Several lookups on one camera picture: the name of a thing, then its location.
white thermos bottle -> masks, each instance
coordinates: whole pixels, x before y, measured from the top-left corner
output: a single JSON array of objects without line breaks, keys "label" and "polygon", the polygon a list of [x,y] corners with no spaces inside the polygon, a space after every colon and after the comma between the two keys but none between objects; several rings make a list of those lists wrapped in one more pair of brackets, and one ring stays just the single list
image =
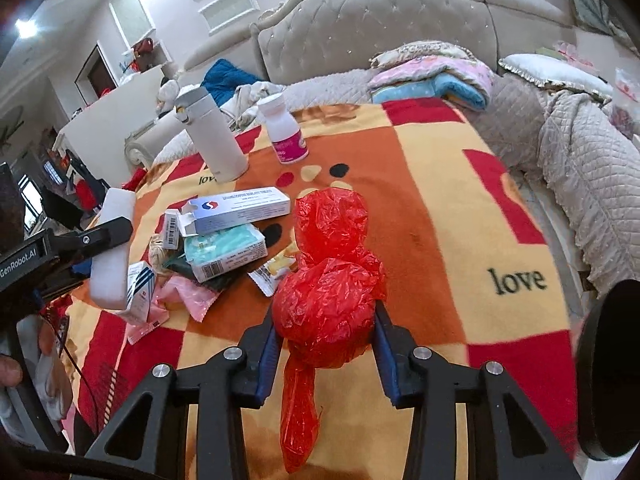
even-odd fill
[{"label": "white thermos bottle", "polygon": [[175,116],[184,123],[216,182],[235,180],[249,168],[249,160],[227,126],[227,118],[206,88],[199,86],[178,97]]}]

doorway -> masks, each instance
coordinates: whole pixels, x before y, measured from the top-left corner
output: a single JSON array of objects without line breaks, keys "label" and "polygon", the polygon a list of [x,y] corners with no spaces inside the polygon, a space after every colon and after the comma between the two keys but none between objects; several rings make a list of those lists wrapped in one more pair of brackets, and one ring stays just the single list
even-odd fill
[{"label": "doorway", "polygon": [[87,105],[95,103],[106,91],[117,88],[99,45],[94,47],[84,62],[76,77],[76,87]]}]

pink packet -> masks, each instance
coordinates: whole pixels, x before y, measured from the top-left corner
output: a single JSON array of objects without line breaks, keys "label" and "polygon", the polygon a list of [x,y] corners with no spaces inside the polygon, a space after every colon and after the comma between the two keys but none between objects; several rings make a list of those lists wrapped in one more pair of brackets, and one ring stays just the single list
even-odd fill
[{"label": "pink packet", "polygon": [[174,274],[160,290],[156,288],[151,305],[152,307],[158,305],[159,301],[183,303],[191,317],[202,323],[211,305],[219,297],[220,292],[213,292],[208,288],[196,285],[183,276]]},{"label": "pink packet", "polygon": [[126,334],[127,341],[130,345],[133,345],[140,341],[145,335],[153,332],[162,323],[165,323],[169,319],[169,312],[158,306],[156,303],[151,303],[149,307],[149,314],[146,316],[146,323],[142,325],[130,325],[127,324]]}]

ceiling light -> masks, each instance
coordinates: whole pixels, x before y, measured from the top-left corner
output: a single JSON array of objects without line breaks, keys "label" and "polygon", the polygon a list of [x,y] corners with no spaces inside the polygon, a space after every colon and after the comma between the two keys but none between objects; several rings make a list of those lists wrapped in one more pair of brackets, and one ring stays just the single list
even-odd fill
[{"label": "ceiling light", "polygon": [[32,38],[38,33],[38,27],[36,26],[36,22],[34,22],[33,20],[29,20],[28,22],[18,20],[17,22],[15,22],[15,26],[18,28],[20,37],[23,39]]}]

blue gripper pad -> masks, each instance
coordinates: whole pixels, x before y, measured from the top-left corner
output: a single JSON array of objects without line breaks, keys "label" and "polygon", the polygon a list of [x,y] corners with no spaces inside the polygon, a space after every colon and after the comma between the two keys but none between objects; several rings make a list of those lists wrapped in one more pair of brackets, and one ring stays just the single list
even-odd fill
[{"label": "blue gripper pad", "polygon": [[89,258],[84,262],[75,264],[74,266],[71,267],[71,269],[73,270],[74,273],[82,274],[83,276],[88,278],[89,276],[91,276],[91,262],[92,262],[92,259]]},{"label": "blue gripper pad", "polygon": [[263,405],[267,397],[271,395],[273,381],[275,380],[278,369],[281,348],[282,338],[276,334],[276,330],[272,326],[267,338],[267,343],[264,346],[264,351],[260,356],[260,362],[258,363],[258,384],[255,390],[255,397],[260,405]]},{"label": "blue gripper pad", "polygon": [[391,400],[391,405],[398,406],[400,388],[398,386],[398,366],[386,339],[382,323],[376,314],[376,325],[373,334],[373,355],[376,358],[378,374],[382,382],[385,395]]}]

